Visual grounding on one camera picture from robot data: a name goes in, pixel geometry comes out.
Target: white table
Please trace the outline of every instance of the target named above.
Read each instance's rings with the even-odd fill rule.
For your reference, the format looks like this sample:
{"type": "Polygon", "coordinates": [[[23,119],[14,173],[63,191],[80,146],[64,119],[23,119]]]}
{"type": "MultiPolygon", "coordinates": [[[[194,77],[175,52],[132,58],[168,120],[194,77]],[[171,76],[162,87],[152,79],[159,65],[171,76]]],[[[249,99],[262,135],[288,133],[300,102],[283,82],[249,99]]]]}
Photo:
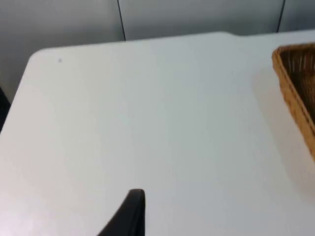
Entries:
{"type": "Polygon", "coordinates": [[[129,189],[147,236],[313,235],[315,164],[272,69],[315,31],[34,54],[0,135],[0,235],[95,236],[129,189]]]}

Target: black object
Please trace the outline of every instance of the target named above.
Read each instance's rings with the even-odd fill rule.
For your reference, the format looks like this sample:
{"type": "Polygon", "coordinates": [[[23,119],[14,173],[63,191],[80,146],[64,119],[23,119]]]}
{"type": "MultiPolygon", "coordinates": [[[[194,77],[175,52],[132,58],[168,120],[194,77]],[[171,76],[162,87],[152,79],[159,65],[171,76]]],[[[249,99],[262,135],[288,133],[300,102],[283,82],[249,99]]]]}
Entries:
{"type": "Polygon", "coordinates": [[[130,190],[116,214],[98,236],[144,236],[145,207],[144,191],[130,190]]]}
{"type": "Polygon", "coordinates": [[[4,125],[4,121],[6,116],[8,115],[9,109],[11,104],[9,103],[8,99],[6,99],[2,89],[0,89],[0,131],[4,125]]]}

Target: gray wall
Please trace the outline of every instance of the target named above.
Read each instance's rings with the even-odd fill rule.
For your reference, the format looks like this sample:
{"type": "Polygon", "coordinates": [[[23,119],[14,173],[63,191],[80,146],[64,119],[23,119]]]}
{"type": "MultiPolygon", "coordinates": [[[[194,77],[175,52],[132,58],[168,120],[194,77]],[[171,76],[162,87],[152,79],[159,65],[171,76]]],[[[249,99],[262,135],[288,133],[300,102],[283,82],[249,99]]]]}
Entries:
{"type": "Polygon", "coordinates": [[[12,101],[39,49],[123,39],[116,0],[1,0],[0,87],[12,101]]]}
{"type": "Polygon", "coordinates": [[[286,0],[280,31],[306,30],[315,28],[314,0],[286,0]]]}
{"type": "Polygon", "coordinates": [[[126,39],[276,32],[283,0],[120,0],[126,39]]]}

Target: basket rim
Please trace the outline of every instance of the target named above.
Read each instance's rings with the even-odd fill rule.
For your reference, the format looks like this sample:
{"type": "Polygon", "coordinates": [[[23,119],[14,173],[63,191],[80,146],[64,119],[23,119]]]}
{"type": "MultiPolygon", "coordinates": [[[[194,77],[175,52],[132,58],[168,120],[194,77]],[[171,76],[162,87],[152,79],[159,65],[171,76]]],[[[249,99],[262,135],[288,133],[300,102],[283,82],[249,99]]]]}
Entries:
{"type": "Polygon", "coordinates": [[[273,51],[272,53],[272,59],[273,59],[273,64],[278,66],[278,72],[281,74],[281,76],[285,79],[287,82],[289,89],[292,92],[293,98],[297,101],[297,104],[299,105],[303,117],[305,121],[308,123],[312,130],[312,135],[313,138],[315,138],[315,125],[312,117],[310,116],[310,113],[306,109],[303,100],[301,99],[299,93],[297,92],[294,84],[292,83],[292,80],[290,79],[290,76],[283,64],[283,61],[281,59],[280,54],[285,51],[292,51],[292,50],[297,50],[297,49],[307,49],[307,48],[314,48],[315,49],[315,43],[306,43],[306,44],[295,44],[295,45],[286,45],[286,46],[280,46],[276,50],[273,51]]]}

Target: wicker basket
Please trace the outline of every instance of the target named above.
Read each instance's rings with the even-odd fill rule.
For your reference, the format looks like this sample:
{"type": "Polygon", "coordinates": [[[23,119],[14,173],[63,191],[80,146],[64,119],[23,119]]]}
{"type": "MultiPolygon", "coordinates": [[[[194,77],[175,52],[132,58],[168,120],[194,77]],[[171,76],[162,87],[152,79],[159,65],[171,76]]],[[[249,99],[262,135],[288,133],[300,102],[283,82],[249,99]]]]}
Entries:
{"type": "Polygon", "coordinates": [[[315,160],[315,44],[279,47],[272,61],[284,100],[315,160]]]}

